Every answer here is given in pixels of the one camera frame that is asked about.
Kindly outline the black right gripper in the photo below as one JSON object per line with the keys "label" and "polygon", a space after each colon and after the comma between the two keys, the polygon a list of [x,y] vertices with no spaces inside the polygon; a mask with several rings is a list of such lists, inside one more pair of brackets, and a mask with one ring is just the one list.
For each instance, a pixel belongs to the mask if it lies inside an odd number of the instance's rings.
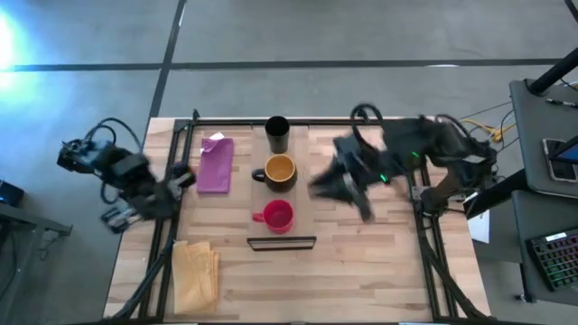
{"label": "black right gripper", "polygon": [[[323,172],[312,176],[308,183],[310,196],[318,199],[347,200],[350,192],[362,221],[373,223],[375,215],[368,199],[367,188],[355,181],[385,180],[379,150],[361,142],[354,134],[338,136],[333,139],[333,144],[336,149],[334,161],[331,161]],[[345,173],[355,181],[348,178],[345,185]]]}

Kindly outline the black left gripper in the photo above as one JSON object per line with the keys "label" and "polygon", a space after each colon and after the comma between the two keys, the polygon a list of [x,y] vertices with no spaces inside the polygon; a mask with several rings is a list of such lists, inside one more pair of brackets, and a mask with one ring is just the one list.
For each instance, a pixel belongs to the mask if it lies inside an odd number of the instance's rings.
{"label": "black left gripper", "polygon": [[196,182],[196,175],[187,163],[176,162],[171,168],[172,179],[158,181],[154,185],[155,196],[159,201],[173,204],[182,197],[182,189],[187,189]]}

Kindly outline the dark brown mug yellow inside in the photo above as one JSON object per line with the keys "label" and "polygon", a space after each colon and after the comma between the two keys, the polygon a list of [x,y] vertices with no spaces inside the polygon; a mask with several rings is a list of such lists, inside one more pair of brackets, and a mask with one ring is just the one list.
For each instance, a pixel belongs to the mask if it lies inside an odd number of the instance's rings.
{"label": "dark brown mug yellow inside", "polygon": [[269,157],[262,169],[252,171],[252,179],[262,182],[273,192],[288,192],[296,184],[297,167],[292,158],[285,154]]}

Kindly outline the red mug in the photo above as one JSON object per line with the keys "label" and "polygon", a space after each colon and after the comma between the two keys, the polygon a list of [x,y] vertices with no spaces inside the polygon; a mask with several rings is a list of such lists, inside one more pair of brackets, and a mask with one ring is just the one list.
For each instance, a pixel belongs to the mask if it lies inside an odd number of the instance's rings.
{"label": "red mug", "polygon": [[291,230],[294,224],[294,211],[286,200],[272,200],[261,212],[252,215],[255,222],[261,222],[275,234],[284,234]]}

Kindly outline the tall black cup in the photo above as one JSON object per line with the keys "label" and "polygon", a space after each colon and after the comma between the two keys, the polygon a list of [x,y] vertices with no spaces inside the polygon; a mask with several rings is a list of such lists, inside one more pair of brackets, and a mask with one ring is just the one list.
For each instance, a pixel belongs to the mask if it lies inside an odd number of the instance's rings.
{"label": "tall black cup", "polygon": [[288,149],[290,124],[283,116],[271,116],[265,124],[266,137],[272,153],[285,153]]}

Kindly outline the silver black arm base panel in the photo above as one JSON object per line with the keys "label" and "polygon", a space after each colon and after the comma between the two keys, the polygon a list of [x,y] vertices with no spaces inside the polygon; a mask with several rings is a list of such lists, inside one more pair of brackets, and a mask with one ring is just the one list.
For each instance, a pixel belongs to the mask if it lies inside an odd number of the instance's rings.
{"label": "silver black arm base panel", "polygon": [[132,208],[112,207],[100,216],[100,221],[113,234],[125,232],[140,219],[141,217]]}

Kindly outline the black metal shelf wooden top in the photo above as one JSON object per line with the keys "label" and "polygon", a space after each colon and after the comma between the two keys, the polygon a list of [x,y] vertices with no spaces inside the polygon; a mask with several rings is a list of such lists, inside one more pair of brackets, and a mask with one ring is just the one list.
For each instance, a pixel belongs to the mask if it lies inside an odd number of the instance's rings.
{"label": "black metal shelf wooden top", "polygon": [[[288,150],[284,153],[296,169],[296,180],[289,190],[273,191],[261,181],[249,180],[251,185],[251,209],[249,212],[249,235],[247,244],[256,252],[311,250],[315,247],[317,236],[313,224],[312,201],[308,192],[310,180],[309,128],[293,126],[290,128]],[[266,223],[256,220],[266,205],[274,200],[283,200],[292,208],[293,225],[283,233],[276,234]]]}

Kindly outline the purple pink cloth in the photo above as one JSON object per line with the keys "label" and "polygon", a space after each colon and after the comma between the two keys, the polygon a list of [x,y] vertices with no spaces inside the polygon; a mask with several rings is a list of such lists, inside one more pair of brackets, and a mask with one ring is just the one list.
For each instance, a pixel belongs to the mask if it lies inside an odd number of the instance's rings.
{"label": "purple pink cloth", "polygon": [[232,138],[201,140],[200,168],[197,173],[199,194],[227,194],[230,189],[234,141]]}

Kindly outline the yellow cloth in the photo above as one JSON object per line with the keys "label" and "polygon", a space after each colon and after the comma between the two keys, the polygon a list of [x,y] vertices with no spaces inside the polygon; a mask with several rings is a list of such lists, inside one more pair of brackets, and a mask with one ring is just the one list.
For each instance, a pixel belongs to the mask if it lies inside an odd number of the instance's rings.
{"label": "yellow cloth", "polygon": [[205,314],[216,311],[219,300],[219,253],[209,242],[172,246],[174,313]]}

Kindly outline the white paper sheet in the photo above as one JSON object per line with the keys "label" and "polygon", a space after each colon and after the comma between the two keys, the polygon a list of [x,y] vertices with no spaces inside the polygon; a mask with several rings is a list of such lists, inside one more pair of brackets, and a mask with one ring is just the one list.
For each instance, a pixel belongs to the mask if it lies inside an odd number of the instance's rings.
{"label": "white paper sheet", "polygon": [[474,218],[470,218],[468,220],[468,227],[471,239],[474,241],[481,242],[483,244],[488,244],[489,222],[490,222],[490,213],[488,210],[475,216]]}

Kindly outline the grey metal stand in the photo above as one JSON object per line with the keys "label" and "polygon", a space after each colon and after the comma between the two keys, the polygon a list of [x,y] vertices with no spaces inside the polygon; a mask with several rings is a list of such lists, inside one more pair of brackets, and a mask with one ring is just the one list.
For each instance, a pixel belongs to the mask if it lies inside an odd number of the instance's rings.
{"label": "grey metal stand", "polygon": [[13,268],[4,287],[0,289],[0,325],[9,325],[14,317],[15,303],[23,294],[23,280],[32,270],[33,259],[41,248],[46,231],[52,231],[58,237],[68,237],[72,225],[65,225],[50,218],[40,217],[4,203],[0,203],[0,254],[8,238],[15,238],[17,231],[30,233],[28,242],[19,249],[13,242]]}

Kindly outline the black box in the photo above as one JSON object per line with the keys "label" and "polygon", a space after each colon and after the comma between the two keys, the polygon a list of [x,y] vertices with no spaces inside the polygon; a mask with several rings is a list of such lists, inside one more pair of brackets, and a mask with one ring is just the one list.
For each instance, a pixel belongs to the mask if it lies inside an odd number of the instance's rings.
{"label": "black box", "polygon": [[23,201],[24,191],[17,186],[0,181],[0,204],[19,208]]}

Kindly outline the smartphone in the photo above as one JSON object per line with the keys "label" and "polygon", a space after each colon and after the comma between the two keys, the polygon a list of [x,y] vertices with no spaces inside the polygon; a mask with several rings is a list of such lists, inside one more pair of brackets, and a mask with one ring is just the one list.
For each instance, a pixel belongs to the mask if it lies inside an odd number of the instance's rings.
{"label": "smartphone", "polygon": [[542,140],[546,166],[553,181],[578,182],[578,173],[570,162],[558,162],[554,160],[554,153],[564,141],[545,138]]}

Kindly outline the blue screen device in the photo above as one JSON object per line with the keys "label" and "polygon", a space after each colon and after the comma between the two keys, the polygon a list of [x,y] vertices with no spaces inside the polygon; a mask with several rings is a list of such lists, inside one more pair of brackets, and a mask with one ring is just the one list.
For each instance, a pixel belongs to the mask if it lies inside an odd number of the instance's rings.
{"label": "blue screen device", "polygon": [[547,140],[548,159],[552,162],[578,165],[578,135],[570,140]]}

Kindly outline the black pole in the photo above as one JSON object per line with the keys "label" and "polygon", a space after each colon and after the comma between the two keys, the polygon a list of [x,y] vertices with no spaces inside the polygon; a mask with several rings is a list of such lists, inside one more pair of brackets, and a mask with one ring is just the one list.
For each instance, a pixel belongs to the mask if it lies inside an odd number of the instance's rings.
{"label": "black pole", "polygon": [[578,67],[578,47],[538,79],[532,82],[526,81],[527,90],[533,95],[542,96],[556,81],[561,80],[576,67]]}

